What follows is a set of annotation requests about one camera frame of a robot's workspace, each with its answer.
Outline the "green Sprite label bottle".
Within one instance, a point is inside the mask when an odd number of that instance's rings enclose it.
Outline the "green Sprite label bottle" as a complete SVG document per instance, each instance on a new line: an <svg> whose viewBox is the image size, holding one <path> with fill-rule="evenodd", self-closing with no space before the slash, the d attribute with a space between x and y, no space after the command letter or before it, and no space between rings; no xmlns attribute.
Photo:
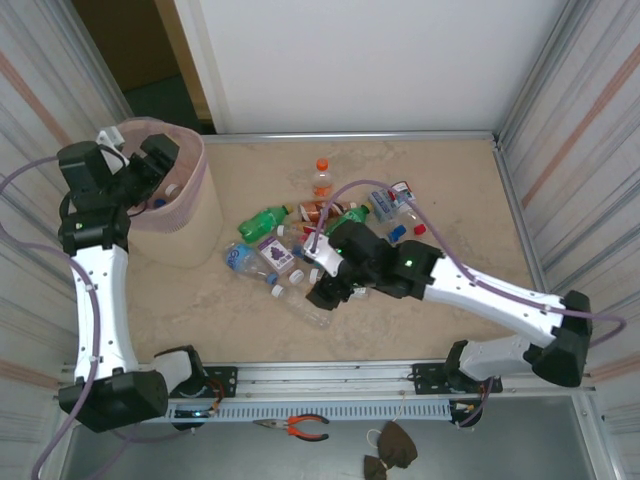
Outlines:
<svg viewBox="0 0 640 480"><path fill-rule="evenodd" d="M365 223L367 216L372 210L373 205L370 202L365 202L360 206L349 209L325 230L325 235L330 236L339 226L347 221Z"/></svg>

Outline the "orange cap drink bottle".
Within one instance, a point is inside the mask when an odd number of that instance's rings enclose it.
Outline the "orange cap drink bottle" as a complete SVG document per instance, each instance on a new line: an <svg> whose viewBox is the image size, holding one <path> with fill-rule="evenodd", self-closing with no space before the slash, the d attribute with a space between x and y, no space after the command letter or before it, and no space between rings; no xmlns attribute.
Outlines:
<svg viewBox="0 0 640 480"><path fill-rule="evenodd" d="M330 171L329 160L319 158L316 160L315 172L312 179L313 195L317 198L328 198L333 190L333 176Z"/></svg>

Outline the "orange handled pliers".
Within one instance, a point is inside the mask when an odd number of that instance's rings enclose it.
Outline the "orange handled pliers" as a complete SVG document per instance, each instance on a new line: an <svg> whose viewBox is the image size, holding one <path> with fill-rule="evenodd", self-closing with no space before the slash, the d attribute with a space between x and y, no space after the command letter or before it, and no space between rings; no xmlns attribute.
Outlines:
<svg viewBox="0 0 640 480"><path fill-rule="evenodd" d="M330 423L330 421L327 418L321 415L307 413L307 414L298 415L298 416L290 416L287 419L254 420L253 424L259 425L265 428L269 428L269 429L283 430L289 436L293 436L299 440L310 442L310 443L322 442L329 439L328 434L309 434L309 433L300 431L296 427L297 424L300 424L306 421L319 422L325 425L328 425Z"/></svg>

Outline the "clear bottle blue logo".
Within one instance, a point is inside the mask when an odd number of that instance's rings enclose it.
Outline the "clear bottle blue logo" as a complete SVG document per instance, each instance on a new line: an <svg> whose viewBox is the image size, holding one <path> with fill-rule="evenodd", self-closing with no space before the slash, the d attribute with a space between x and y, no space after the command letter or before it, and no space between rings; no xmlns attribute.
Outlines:
<svg viewBox="0 0 640 480"><path fill-rule="evenodd" d="M274 285L276 271L253 248L242 242L230 243L224 253L225 264L236 274Z"/></svg>

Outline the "green plastic bottle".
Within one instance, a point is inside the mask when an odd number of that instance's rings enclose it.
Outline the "green plastic bottle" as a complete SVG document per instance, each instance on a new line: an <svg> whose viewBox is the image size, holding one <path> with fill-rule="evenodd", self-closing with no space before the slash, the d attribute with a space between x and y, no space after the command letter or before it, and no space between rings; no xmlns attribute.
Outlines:
<svg viewBox="0 0 640 480"><path fill-rule="evenodd" d="M253 243L281 225L292 211L289 204L266 208L242 222L237 230L245 242Z"/></svg>

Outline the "clear bottle red cap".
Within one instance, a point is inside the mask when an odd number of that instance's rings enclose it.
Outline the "clear bottle red cap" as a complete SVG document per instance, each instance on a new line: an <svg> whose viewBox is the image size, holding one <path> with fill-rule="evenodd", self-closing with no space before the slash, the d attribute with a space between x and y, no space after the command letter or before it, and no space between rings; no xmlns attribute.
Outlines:
<svg viewBox="0 0 640 480"><path fill-rule="evenodd" d="M390 195L396 209L396 220L406 228L407 232L413 233L416 237L424 235L427 227L409 204L409 201L416 200L409 184L406 181L393 184Z"/></svg>

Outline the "purple grape label bottle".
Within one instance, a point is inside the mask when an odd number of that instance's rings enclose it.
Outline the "purple grape label bottle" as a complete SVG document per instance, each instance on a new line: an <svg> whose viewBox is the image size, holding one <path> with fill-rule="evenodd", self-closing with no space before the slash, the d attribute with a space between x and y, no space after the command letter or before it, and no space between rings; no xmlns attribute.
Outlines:
<svg viewBox="0 0 640 480"><path fill-rule="evenodd" d="M291 285L298 285L304 280L305 274L297 266L296 257L276 237L266 237L258 244L257 249L281 279L287 280Z"/></svg>

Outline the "beige waste bin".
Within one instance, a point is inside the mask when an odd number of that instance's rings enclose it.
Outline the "beige waste bin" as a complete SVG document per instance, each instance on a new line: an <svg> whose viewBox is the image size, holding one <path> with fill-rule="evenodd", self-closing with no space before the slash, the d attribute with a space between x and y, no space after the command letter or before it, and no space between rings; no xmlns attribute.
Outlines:
<svg viewBox="0 0 640 480"><path fill-rule="evenodd" d="M224 223L216 188L215 198L209 200L184 228L173 233L133 229L133 218L145 210L146 202L129 210L131 227L128 239L143 255L156 262L182 268L197 267L211 256Z"/></svg>

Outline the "small brown cloth pouch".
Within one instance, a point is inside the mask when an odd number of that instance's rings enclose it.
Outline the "small brown cloth pouch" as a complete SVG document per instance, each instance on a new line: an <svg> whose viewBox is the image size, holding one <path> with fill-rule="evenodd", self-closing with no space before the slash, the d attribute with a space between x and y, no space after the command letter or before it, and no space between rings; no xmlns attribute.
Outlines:
<svg viewBox="0 0 640 480"><path fill-rule="evenodd" d="M365 480L387 480L388 468L380 458L365 455L363 475Z"/></svg>

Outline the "clear unlabelled bottle white cap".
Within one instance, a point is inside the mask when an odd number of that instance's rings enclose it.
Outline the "clear unlabelled bottle white cap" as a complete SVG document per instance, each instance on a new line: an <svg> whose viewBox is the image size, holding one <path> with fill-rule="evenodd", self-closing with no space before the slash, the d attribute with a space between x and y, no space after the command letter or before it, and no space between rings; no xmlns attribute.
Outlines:
<svg viewBox="0 0 640 480"><path fill-rule="evenodd" d="M329 327L332 320L331 312L316 307L301 290L276 284L271 290L271 295L308 324L322 329Z"/></svg>

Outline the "Fiji water bottle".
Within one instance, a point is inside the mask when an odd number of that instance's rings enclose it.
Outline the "Fiji water bottle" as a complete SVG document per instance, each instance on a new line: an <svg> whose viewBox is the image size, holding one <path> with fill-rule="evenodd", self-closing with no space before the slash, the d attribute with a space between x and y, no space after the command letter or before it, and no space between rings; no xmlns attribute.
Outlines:
<svg viewBox="0 0 640 480"><path fill-rule="evenodd" d="M305 250L304 250L304 245L308 239L309 235L306 233L303 233L301 235L296 235L293 240L291 241L291 252L292 254L301 259L302 261L306 262L307 264L310 265L318 265L318 263L311 259L310 257L308 257L305 254Z"/></svg>

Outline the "aluminium corner post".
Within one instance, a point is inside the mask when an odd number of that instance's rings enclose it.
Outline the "aluminium corner post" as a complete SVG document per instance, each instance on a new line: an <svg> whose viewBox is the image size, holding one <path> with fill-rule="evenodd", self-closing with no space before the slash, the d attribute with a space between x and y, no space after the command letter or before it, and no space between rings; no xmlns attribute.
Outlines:
<svg viewBox="0 0 640 480"><path fill-rule="evenodd" d="M109 70L71 0L44 0L63 38L80 61L81 70L96 89L101 101L118 121L133 116L133 111Z"/></svg>
<svg viewBox="0 0 640 480"><path fill-rule="evenodd" d="M519 94L500 127L494 131L494 141L498 146L509 143L517 133L534 100L568 48L574 32L595 3L596 0L566 0Z"/></svg>

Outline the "orange red label tea bottle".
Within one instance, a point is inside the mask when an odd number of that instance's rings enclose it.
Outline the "orange red label tea bottle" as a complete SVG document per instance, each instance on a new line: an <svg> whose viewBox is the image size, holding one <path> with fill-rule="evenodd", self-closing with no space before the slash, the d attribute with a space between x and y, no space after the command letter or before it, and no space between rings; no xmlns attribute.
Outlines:
<svg viewBox="0 0 640 480"><path fill-rule="evenodd" d="M303 244L306 238L314 233L316 224L312 222L292 222L290 224L281 224L276 228L276 237L279 241L292 248L294 245Z"/></svg>

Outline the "aluminium back frame rail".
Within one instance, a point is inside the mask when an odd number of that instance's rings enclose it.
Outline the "aluminium back frame rail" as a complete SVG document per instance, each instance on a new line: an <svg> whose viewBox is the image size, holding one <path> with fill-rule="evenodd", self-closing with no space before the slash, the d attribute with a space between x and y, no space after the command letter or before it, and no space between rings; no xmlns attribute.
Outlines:
<svg viewBox="0 0 640 480"><path fill-rule="evenodd" d="M430 130L380 132L320 132L320 133L259 133L202 135L205 144L261 144L261 143L335 143L369 141L493 141L491 131Z"/></svg>

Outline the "large brown cloth pouch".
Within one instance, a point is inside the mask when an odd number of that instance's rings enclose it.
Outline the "large brown cloth pouch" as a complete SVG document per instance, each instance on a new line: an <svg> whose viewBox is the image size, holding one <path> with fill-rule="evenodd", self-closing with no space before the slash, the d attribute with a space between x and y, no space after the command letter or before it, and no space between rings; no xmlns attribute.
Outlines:
<svg viewBox="0 0 640 480"><path fill-rule="evenodd" d="M379 462L386 469L406 469L418 457L414 441L395 421L385 424L379 434L377 447Z"/></svg>

